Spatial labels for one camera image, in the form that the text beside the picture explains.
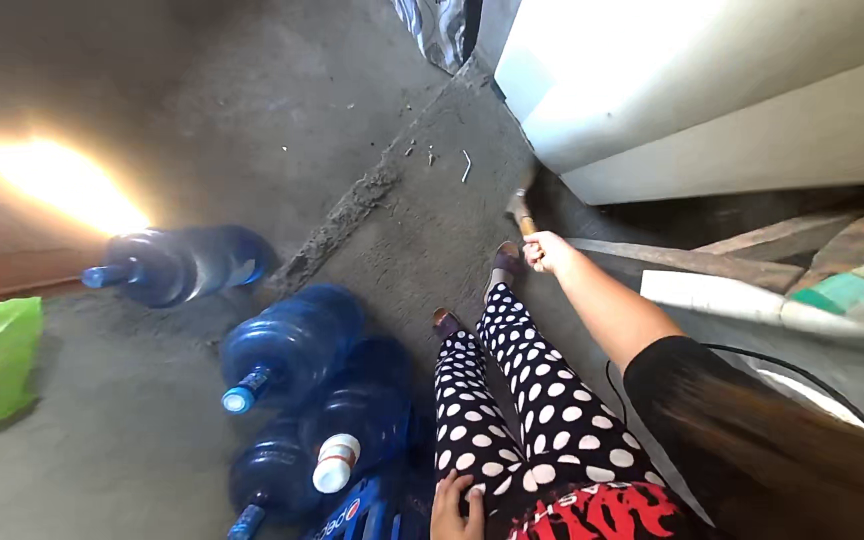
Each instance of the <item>foot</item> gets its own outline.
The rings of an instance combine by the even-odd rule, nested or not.
[[[432,330],[438,339],[446,339],[462,330],[462,323],[451,311],[439,307],[432,313]]]
[[[489,302],[489,291],[497,284],[512,286],[516,274],[522,274],[525,267],[519,254],[519,246],[515,242],[505,241],[495,250],[495,259],[492,261],[491,275],[488,277],[486,290],[482,293],[484,303]]]

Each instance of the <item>electrical cord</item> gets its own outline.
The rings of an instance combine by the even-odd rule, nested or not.
[[[612,382],[612,374],[609,373],[609,364],[614,364],[611,360],[606,362],[606,381],[608,381],[608,385],[612,387],[612,392],[615,392],[615,397],[618,398],[618,403],[622,404],[622,424],[624,426],[628,426],[629,423],[626,422],[629,419],[629,411],[625,408],[625,399],[622,399],[622,394],[618,393],[618,388],[616,384]]]
[[[803,369],[795,364],[791,364],[781,358],[776,358],[769,354],[764,354],[762,352],[755,352],[752,350],[740,349],[738,347],[732,347],[729,345],[718,345],[716,343],[702,343],[702,345],[708,349],[715,349],[719,351],[727,351],[729,353],[736,353],[737,355],[744,355],[746,357],[751,357],[753,359],[759,359],[762,362],[769,362],[776,366],[783,367],[789,371],[793,371],[802,377],[810,380],[810,382],[816,387],[822,388],[822,390],[828,394],[832,399],[842,405],[842,407],[846,408],[849,412],[855,415],[856,418],[862,421],[864,424],[864,412],[855,406],[849,398],[842,395],[841,392],[836,390],[835,388],[829,386],[825,381],[823,381],[818,376],[811,374],[806,369]],[[608,385],[611,387],[612,392],[615,392],[615,396],[618,398],[619,403],[622,404],[622,423],[627,425],[628,420],[628,410],[626,409],[625,399],[622,399],[622,394],[618,393],[618,388],[613,383],[612,374],[609,373],[609,364],[612,364],[611,360],[606,362],[606,380],[608,381]]]

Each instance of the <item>hammer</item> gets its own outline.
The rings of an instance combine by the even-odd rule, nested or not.
[[[505,206],[505,212],[515,220],[515,225],[523,237],[532,235],[539,229],[536,227],[536,222],[532,219],[532,213],[529,211],[529,206],[525,203],[525,194],[536,181],[539,175],[539,163],[533,159],[528,169],[523,173],[522,182],[511,193],[509,203]]]

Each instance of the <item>hand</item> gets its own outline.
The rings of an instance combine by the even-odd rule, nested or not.
[[[575,257],[582,257],[569,242],[549,230],[540,230],[524,238],[525,262],[535,272],[561,272],[571,264]]]
[[[481,491],[468,490],[468,519],[459,515],[459,497],[472,483],[471,474],[459,476],[455,469],[438,482],[432,502],[431,540],[482,540],[485,537]]]

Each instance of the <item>black and white polka dot pants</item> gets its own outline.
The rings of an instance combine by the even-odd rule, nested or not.
[[[474,475],[486,512],[524,492],[574,484],[665,485],[639,441],[536,330],[505,283],[488,292],[475,326],[505,375],[522,446],[509,431],[486,384],[485,355],[475,337],[453,332],[436,362],[436,475]]]

